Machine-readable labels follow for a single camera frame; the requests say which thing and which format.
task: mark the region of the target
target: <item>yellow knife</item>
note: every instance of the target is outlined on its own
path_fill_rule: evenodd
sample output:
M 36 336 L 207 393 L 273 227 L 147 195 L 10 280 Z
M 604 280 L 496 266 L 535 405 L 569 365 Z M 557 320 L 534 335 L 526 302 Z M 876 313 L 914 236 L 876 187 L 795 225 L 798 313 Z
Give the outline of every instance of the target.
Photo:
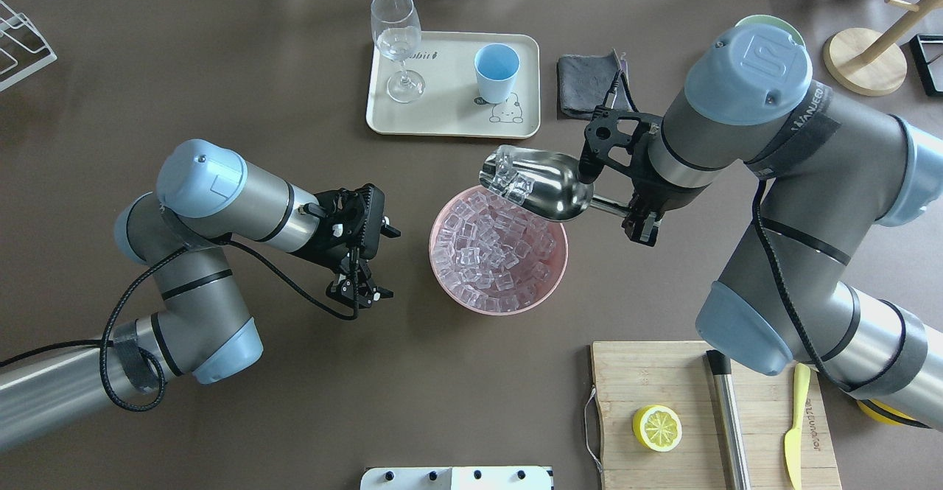
M 809 367 L 796 363 L 792 378 L 792 428 L 782 437 L 785 450 L 785 470 L 795 490 L 802 490 L 802 414 L 809 395 Z

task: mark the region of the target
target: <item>wine glass stem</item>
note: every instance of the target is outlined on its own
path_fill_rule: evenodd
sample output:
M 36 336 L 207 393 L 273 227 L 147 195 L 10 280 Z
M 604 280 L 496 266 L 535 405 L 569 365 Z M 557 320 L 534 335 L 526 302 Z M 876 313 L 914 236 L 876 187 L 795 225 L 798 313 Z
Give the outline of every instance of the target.
M 404 85 L 410 84 L 410 75 L 407 74 L 407 61 L 406 60 L 400 61 L 400 83 L 403 83 Z

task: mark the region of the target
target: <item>cartoon bear drawing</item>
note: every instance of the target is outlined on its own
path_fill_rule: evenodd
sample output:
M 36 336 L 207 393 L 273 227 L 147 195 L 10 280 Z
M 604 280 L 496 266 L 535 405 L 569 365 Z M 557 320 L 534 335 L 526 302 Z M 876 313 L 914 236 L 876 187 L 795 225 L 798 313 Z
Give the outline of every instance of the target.
M 489 118 L 489 121 L 500 124 L 522 124 L 525 121 L 523 115 L 521 100 L 518 98 L 518 94 L 511 93 L 504 103 L 495 104 L 495 106 L 491 108 L 491 118 Z

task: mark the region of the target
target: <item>white tray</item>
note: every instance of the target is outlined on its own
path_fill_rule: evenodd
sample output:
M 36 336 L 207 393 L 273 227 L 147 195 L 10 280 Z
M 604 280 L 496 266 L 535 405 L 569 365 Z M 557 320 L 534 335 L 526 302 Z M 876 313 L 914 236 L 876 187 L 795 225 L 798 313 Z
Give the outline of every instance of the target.
M 498 105 L 478 97 L 475 82 L 474 54 L 488 43 L 505 43 L 521 57 L 514 91 Z M 523 139 L 540 127 L 539 47 L 527 35 L 424 31 L 420 51 L 407 60 L 426 86 L 412 103 L 397 103 L 387 94 L 387 80 L 399 67 L 374 47 L 367 125 L 380 134 Z

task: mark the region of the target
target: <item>cutting board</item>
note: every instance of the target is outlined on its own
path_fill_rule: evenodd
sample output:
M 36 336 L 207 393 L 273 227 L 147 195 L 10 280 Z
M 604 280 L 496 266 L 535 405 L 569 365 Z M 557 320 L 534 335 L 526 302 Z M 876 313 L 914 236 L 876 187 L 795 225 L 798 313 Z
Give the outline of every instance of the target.
M 597 341 L 592 369 L 602 438 L 603 490 L 724 490 L 720 419 L 701 341 Z M 735 396 L 752 488 L 789 489 L 782 434 L 792 425 L 792 368 L 769 377 L 732 363 Z M 668 453 L 646 449 L 632 416 L 658 403 L 678 413 L 681 443 Z M 838 464 L 816 374 L 802 422 L 802 488 L 840 490 Z

